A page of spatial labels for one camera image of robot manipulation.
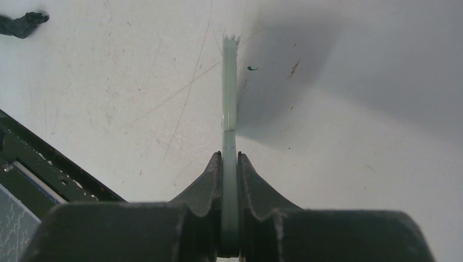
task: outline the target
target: white surface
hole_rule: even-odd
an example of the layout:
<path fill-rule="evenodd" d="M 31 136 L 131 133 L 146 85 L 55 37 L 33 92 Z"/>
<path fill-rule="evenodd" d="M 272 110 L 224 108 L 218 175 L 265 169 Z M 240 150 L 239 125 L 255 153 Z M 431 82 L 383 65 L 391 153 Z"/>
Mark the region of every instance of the white surface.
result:
<path fill-rule="evenodd" d="M 461 0 L 0 10 L 51 16 L 0 36 L 0 108 L 127 200 L 171 199 L 221 148 L 215 38 L 242 34 L 236 143 L 256 170 L 302 207 L 404 210 L 439 261 L 463 257 Z"/>

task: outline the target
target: brown stain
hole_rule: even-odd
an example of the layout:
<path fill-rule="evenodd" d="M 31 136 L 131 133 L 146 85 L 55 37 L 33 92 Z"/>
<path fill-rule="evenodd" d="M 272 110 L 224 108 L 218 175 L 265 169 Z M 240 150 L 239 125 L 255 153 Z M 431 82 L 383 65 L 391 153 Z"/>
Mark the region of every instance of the brown stain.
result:
<path fill-rule="evenodd" d="M 293 74 L 294 74 L 294 72 L 296 72 L 296 69 L 298 68 L 298 64 L 299 64 L 300 61 L 301 61 L 301 59 L 299 59 L 298 62 L 293 66 L 293 71 L 291 71 L 291 74 L 289 75 L 287 80 L 289 80 L 290 78 L 293 77 Z"/>

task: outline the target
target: scratch mark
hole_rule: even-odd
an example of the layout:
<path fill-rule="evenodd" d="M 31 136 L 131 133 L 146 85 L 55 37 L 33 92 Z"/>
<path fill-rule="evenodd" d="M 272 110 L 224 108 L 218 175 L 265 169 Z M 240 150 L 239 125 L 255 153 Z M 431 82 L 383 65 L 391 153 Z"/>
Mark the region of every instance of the scratch mark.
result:
<path fill-rule="evenodd" d="M 291 71 L 291 74 L 289 75 L 287 80 L 289 80 L 290 78 L 293 77 L 293 74 L 294 74 L 294 72 L 296 72 L 296 69 L 298 68 L 298 64 L 299 64 L 300 61 L 301 61 L 301 59 L 299 59 L 298 62 L 293 66 L 293 71 Z"/>
<path fill-rule="evenodd" d="M 128 126 L 128 125 L 131 125 L 133 123 L 135 123 L 136 121 L 142 119 L 143 117 L 145 117 L 146 115 L 154 112 L 156 109 L 158 109 L 159 107 L 161 107 L 162 105 L 164 105 L 165 103 L 167 103 L 168 101 L 170 101 L 172 98 L 174 98 L 176 95 L 178 95 L 180 92 L 182 92 L 183 90 L 185 90 L 188 86 L 190 86 L 192 83 L 196 82 L 198 79 L 200 79 L 202 76 L 204 76 L 205 74 L 207 74 L 209 71 L 213 70 L 216 66 L 218 66 L 220 63 L 222 63 L 222 61 L 219 61 L 217 63 L 215 63 L 211 68 L 209 68 L 208 70 L 204 71 L 204 73 L 200 74 L 198 77 L 196 77 L 195 79 L 193 79 L 192 82 L 190 82 L 188 85 L 185 85 L 183 86 L 181 89 L 179 89 L 177 92 L 175 92 L 174 94 L 172 94 L 170 97 L 166 98 L 166 100 L 162 101 L 161 103 L 159 103 L 158 105 L 156 105 L 154 108 L 148 110 L 147 112 L 143 113 L 141 116 L 135 118 L 134 120 L 124 124 L 123 126 L 117 128 L 115 130 L 115 132 L 117 131 L 120 131 L 121 129 L 123 129 L 124 127 Z"/>
<path fill-rule="evenodd" d="M 218 51 L 220 52 L 220 55 L 222 56 L 222 50 L 220 50 L 220 47 L 218 46 L 218 41 L 217 41 L 216 33 L 214 33 L 214 31 L 212 31 L 212 33 L 214 34 L 214 39 L 216 40 L 216 44 L 217 44 Z"/>
<path fill-rule="evenodd" d="M 48 125 L 46 121 L 46 99 L 44 99 L 44 106 L 45 106 L 45 141 L 48 138 Z"/>
<path fill-rule="evenodd" d="M 201 54 L 203 53 L 204 43 L 206 42 L 207 32 L 209 30 L 210 23 L 211 23 L 211 18 L 209 17 L 209 21 L 207 22 L 207 27 L 206 27 L 206 33 L 204 34 L 203 44 L 201 45 L 201 50 L 199 51 L 198 60 L 196 61 L 196 66 L 194 67 L 193 77 L 191 78 L 191 83 L 189 85 L 187 97 L 185 98 L 185 102 L 183 104 L 182 112 L 180 113 L 179 121 L 177 122 L 177 126 L 175 127 L 172 138 L 170 139 L 169 146 L 167 146 L 167 149 L 165 150 L 164 159 L 167 156 L 167 152 L 169 152 L 169 148 L 170 148 L 170 145 L 172 144 L 172 140 L 174 139 L 175 133 L 177 133 L 177 129 L 179 128 L 180 121 L 182 120 L 183 112 L 185 111 L 185 107 L 186 107 L 186 104 L 187 104 L 187 101 L 188 101 L 189 93 L 191 91 L 191 87 L 193 86 L 193 79 L 194 79 L 194 77 L 196 75 L 196 70 L 198 69 L 199 59 L 201 58 Z"/>

